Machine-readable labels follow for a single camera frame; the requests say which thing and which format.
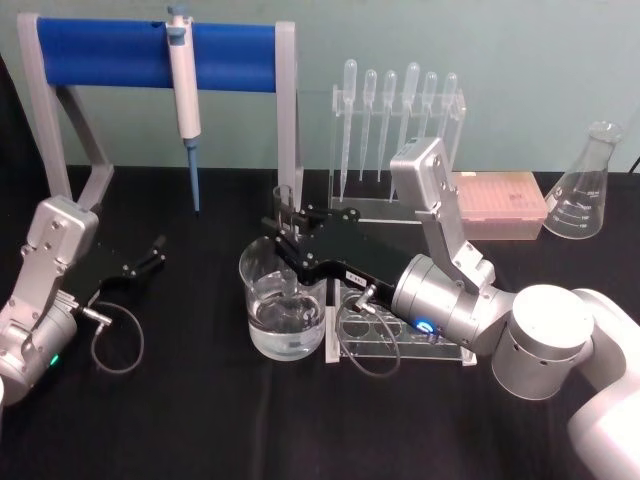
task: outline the blue led light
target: blue led light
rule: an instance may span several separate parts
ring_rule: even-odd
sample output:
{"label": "blue led light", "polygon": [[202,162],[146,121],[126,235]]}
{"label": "blue led light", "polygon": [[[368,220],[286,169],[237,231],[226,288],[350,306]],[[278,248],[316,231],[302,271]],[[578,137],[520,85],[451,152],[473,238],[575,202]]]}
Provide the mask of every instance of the blue led light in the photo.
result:
{"label": "blue led light", "polygon": [[433,324],[424,317],[416,319],[415,327],[417,330],[420,330],[422,333],[427,333],[427,334],[431,334],[436,330]]}

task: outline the black tablecloth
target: black tablecloth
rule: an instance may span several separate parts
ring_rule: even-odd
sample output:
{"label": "black tablecloth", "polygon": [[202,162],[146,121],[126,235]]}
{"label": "black tablecloth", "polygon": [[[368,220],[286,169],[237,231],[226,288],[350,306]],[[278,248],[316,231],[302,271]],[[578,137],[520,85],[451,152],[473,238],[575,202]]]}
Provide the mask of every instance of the black tablecloth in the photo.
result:
{"label": "black tablecloth", "polygon": [[[85,176],[72,170],[76,186]],[[539,179],[545,190],[553,176]],[[158,233],[168,238],[164,271],[131,306],[146,335],[144,361],[124,378],[97,372],[89,357],[95,326],[80,319],[60,362],[5,409],[1,478],[592,478],[566,433],[593,394],[577,374],[553,399],[526,402],[497,384],[488,359],[466,368],[403,361],[381,381],[346,361],[325,365],[323,349],[290,364],[262,357],[249,339],[237,261],[261,234],[274,182],[271,171],[201,171],[195,218],[186,171],[117,169],[101,244],[133,258]],[[325,196],[322,174],[307,172],[305,185],[314,201]],[[43,192],[2,187],[6,299]],[[393,236],[423,248],[419,229]],[[476,244],[505,288],[593,288],[640,318],[640,176],[610,176],[605,225],[592,239],[543,231],[535,242]]]}

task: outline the teal wall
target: teal wall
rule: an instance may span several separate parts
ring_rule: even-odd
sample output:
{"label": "teal wall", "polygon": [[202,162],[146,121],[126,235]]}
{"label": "teal wall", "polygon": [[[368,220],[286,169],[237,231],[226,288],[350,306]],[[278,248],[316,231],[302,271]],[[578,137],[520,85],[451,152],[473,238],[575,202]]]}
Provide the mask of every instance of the teal wall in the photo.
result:
{"label": "teal wall", "polygon": [[[164,19],[157,0],[3,0],[0,51],[31,117],[15,26],[19,11],[59,17]],[[640,3],[625,0],[227,0],[192,1],[197,21],[292,20],[299,40],[303,162],[327,164],[330,92],[342,65],[393,68],[417,61],[441,78],[457,72],[468,114],[456,168],[564,170],[593,120],[627,135],[611,162],[640,154]],[[83,88],[111,160],[182,166],[171,91]],[[202,92],[201,164],[276,166],[275,98]],[[84,156],[63,122],[69,163]]]}

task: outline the erlenmeyer flask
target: erlenmeyer flask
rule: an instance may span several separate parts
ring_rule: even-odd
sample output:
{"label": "erlenmeyer flask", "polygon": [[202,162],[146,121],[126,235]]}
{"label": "erlenmeyer flask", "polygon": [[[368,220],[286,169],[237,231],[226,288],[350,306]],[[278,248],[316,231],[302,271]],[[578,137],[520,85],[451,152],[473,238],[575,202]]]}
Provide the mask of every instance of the erlenmeyer flask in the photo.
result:
{"label": "erlenmeyer flask", "polygon": [[602,228],[609,159],[622,138],[622,128],[595,122],[578,160],[545,197],[549,214],[544,226],[564,238],[582,240]]}

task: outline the blue padded bar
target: blue padded bar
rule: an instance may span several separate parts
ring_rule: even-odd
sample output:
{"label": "blue padded bar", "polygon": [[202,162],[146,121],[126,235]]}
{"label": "blue padded bar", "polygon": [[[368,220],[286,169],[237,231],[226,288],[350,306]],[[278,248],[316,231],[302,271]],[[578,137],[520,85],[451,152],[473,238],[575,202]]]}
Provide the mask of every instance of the blue padded bar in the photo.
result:
{"label": "blue padded bar", "polygon": [[[39,18],[50,85],[172,88],[164,22]],[[198,88],[275,92],[275,27],[194,24]]]}

